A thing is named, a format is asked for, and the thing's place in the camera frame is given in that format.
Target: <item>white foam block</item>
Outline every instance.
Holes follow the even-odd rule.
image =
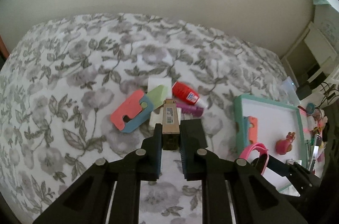
[[[308,130],[312,131],[314,128],[317,127],[317,123],[314,120],[313,116],[308,116],[307,117],[307,124],[308,124]]]
[[[172,79],[171,78],[159,78],[149,77],[147,92],[150,92],[159,85],[165,85],[167,87],[166,99],[172,99]]]
[[[179,124],[181,122],[181,108],[177,107],[177,113],[178,113],[178,120]],[[159,114],[155,113],[154,111],[150,114],[150,129],[155,128],[155,124],[162,124],[162,118],[164,115],[164,108],[160,108]]]

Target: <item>product label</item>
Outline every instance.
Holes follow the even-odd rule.
[[[173,123],[173,107],[167,107],[166,108],[166,124],[172,124]]]
[[[196,103],[198,98],[199,97],[196,94],[194,94],[193,92],[190,92],[186,99],[189,100],[190,102]]]

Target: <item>teal tray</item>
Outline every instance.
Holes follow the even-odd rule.
[[[242,94],[234,99],[233,105],[234,105],[234,116],[235,116],[235,121],[236,121],[236,147],[237,147],[237,153],[240,155],[240,153],[244,150],[246,147],[246,133],[245,133],[245,121],[244,121],[244,114],[243,114],[243,102],[244,100],[250,100],[250,101],[255,101],[259,102],[260,106],[265,106],[267,107],[272,107],[272,106],[277,106],[277,107],[282,107],[285,109],[289,109],[289,111],[293,111],[293,113],[296,114],[297,118],[297,131],[296,133],[299,133],[299,158],[302,160],[302,166],[306,167],[306,144],[304,141],[304,133],[303,133],[303,128],[302,128],[302,122],[301,122],[301,117],[300,117],[300,112],[297,107],[286,105],[280,102],[276,102],[274,100],[270,99],[264,99],[264,98],[258,98],[250,94]],[[260,133],[260,120],[258,120],[258,134]],[[282,191],[285,188],[289,187],[290,183],[288,183],[286,186],[281,187],[278,189],[278,191]]]

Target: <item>colorful toy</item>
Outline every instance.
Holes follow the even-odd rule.
[[[130,133],[150,118],[154,106],[142,90],[136,90],[111,115],[111,122]]]
[[[246,145],[255,144],[258,141],[258,119],[252,116],[244,117]]]
[[[315,104],[313,104],[313,103],[308,103],[307,106],[306,106],[306,113],[307,113],[308,115],[312,115],[312,114],[314,113],[315,109],[316,109]]]
[[[295,138],[295,132],[289,132],[286,135],[286,139],[277,141],[275,146],[276,152],[279,155],[285,155],[287,152],[291,151],[293,148],[292,143]]]
[[[328,122],[328,118],[325,116],[320,121],[318,121],[318,126],[320,127],[321,131],[324,130],[326,123]]]

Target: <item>pink brush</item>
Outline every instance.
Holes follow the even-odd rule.
[[[201,117],[204,112],[204,109],[201,107],[196,107],[194,105],[188,105],[184,103],[177,103],[177,107],[181,108],[181,113],[192,114],[196,117]]]

